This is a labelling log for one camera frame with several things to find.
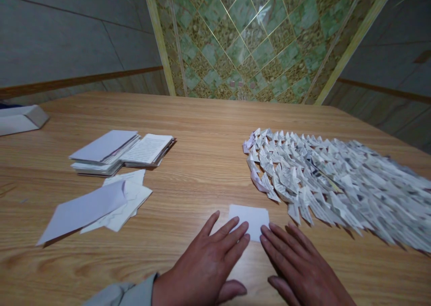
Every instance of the left hand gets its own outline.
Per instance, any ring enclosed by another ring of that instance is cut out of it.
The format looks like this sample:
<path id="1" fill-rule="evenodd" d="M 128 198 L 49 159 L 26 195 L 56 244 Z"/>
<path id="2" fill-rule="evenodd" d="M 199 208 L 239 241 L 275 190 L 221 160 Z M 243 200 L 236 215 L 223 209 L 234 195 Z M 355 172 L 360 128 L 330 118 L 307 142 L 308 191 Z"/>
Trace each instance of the left hand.
<path id="1" fill-rule="evenodd" d="M 156 279 L 153 306 L 214 305 L 247 294 L 239 281 L 226 279 L 250 242 L 248 223 L 229 233 L 235 217 L 210 236 L 219 215 L 211 215 L 174 267 Z"/>

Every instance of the right hand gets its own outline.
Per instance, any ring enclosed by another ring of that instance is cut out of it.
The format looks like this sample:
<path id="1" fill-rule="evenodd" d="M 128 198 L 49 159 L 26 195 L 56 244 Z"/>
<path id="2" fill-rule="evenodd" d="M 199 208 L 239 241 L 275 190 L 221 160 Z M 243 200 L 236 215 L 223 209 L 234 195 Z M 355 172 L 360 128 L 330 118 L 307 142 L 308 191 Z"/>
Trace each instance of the right hand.
<path id="1" fill-rule="evenodd" d="M 260 241 L 282 277 L 268 282 L 291 306 L 355 306 L 341 281 L 313 243 L 293 224 L 287 233 L 270 223 L 262 226 Z"/>

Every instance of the tile wall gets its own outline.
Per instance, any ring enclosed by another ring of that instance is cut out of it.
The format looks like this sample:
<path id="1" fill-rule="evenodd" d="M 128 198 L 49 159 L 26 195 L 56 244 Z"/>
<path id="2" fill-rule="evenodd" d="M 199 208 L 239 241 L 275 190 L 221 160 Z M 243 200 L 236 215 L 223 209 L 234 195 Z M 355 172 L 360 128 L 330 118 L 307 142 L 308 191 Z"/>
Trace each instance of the tile wall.
<path id="1" fill-rule="evenodd" d="M 156 0 L 176 94 L 303 102 L 352 2 Z"/>

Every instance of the wooden wall trim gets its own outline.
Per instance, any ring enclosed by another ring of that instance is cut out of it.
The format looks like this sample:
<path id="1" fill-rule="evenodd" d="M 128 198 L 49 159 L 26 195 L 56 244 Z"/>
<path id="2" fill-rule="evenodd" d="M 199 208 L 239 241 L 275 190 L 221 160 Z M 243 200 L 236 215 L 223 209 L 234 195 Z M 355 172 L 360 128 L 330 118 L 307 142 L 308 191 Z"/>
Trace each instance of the wooden wall trim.
<path id="1" fill-rule="evenodd" d="M 425 104 L 431 104 L 431 97 L 427 97 L 424 95 L 407 93 L 407 92 L 398 91 L 398 90 L 394 90 L 394 89 L 387 88 L 387 87 L 381 87 L 381 86 L 377 86 L 377 85 L 371 85 L 371 84 L 361 83 L 361 82 L 357 82 L 357 81 L 352 81 L 349 79 L 339 78 L 339 79 L 337 79 L 337 82 L 341 82 L 341 83 L 349 84 L 349 85 L 353 85 L 353 86 L 358 86 L 361 88 L 366 88 L 366 89 L 369 89 L 372 91 L 385 93 L 385 94 L 396 96 L 396 97 L 401 97 L 401 98 L 411 100 L 411 101 L 421 102 L 421 103 L 425 103 Z"/>
<path id="2" fill-rule="evenodd" d="M 59 88 L 100 82 L 105 79 L 115 79 L 115 78 L 130 76 L 130 75 L 143 74 L 143 73 L 148 73 L 151 71 L 162 70 L 162 69 L 163 69 L 163 66 L 157 66 L 157 67 L 143 68 L 138 70 L 126 70 L 126 71 L 119 71 L 119 72 L 107 73 L 107 74 L 82 76 L 82 77 L 60 79 L 60 80 L 41 82 L 41 83 L 35 83 L 35 84 L 4 87 L 4 88 L 0 88 L 0 100 L 5 100 L 8 98 L 13 98 L 17 96 L 35 94 L 35 93 L 44 92 L 44 91 L 51 91 Z"/>
<path id="3" fill-rule="evenodd" d="M 328 96 L 329 92 L 331 91 L 331 88 L 337 81 L 338 77 L 341 75 L 343 69 L 346 67 L 348 61 L 353 56 L 356 48 L 358 48 L 359 44 L 361 43 L 362 39 L 365 37 L 366 33 L 370 29 L 371 25 L 377 18 L 380 11 L 383 9 L 383 6 L 386 4 L 387 0 L 375 0 L 373 5 L 371 6 L 371 9 L 367 13 L 365 19 L 359 26 L 358 31 L 353 36 L 352 41 L 348 45 L 346 51 L 341 56 L 340 60 L 337 63 L 337 66 L 335 67 L 334 71 L 332 72 L 331 76 L 329 77 L 328 81 L 326 82 L 325 86 L 323 87 L 323 90 L 321 91 L 319 97 L 317 98 L 314 105 L 322 105 L 325 98 Z"/>

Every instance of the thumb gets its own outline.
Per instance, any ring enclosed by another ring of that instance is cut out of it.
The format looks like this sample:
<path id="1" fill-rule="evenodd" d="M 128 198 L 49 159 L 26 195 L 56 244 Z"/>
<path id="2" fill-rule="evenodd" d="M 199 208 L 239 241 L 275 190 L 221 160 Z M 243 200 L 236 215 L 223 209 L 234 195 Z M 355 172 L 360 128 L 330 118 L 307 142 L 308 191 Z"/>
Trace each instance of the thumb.
<path id="1" fill-rule="evenodd" d="M 234 299 L 236 296 L 247 295 L 247 288 L 238 280 L 226 281 L 219 292 L 217 305 Z"/>

